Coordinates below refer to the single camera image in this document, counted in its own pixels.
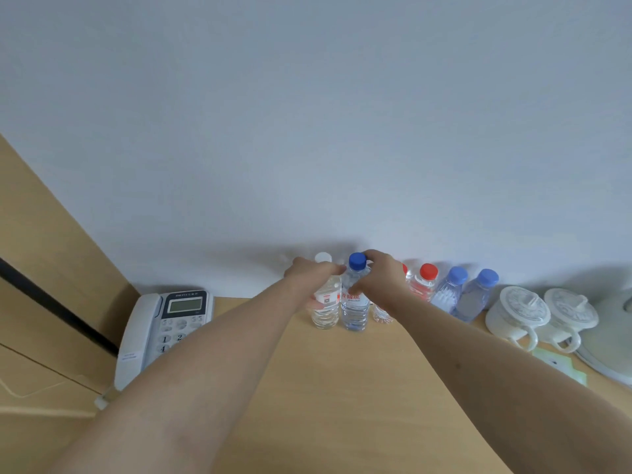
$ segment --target dark blue bottle cap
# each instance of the dark blue bottle cap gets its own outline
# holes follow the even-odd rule
[[[456,286],[461,286],[467,281],[468,272],[460,266],[454,266],[450,268],[450,272],[447,274],[447,280]]]
[[[476,277],[478,284],[483,287],[494,287],[498,283],[498,273],[493,269],[482,269]]]
[[[362,271],[367,267],[367,257],[364,253],[353,253],[349,256],[349,268],[354,271]]]

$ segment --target wooden desk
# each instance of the wooden desk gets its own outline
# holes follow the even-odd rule
[[[216,298],[216,315],[245,302]],[[485,329],[482,318],[476,326]],[[591,389],[632,416],[632,390],[573,357]],[[404,329],[370,320],[355,333],[290,321],[217,474],[510,471]]]

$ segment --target person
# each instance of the person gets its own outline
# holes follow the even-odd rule
[[[514,474],[632,472],[632,421],[625,414],[539,359],[411,294],[390,255],[365,254],[372,270],[352,294],[366,294],[399,321]],[[209,472],[291,316],[314,305],[312,293],[343,272],[333,263],[294,259],[281,281],[145,369],[52,472]]]

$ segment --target telephone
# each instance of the telephone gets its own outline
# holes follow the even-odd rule
[[[213,307],[213,296],[203,289],[140,296],[122,335],[114,388],[123,390],[174,344],[211,321]],[[99,409],[107,406],[106,395],[95,400]]]

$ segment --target electric kettle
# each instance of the electric kettle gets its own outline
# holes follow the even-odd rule
[[[632,288],[595,304],[599,325],[581,333],[575,353],[590,367],[632,385]]]

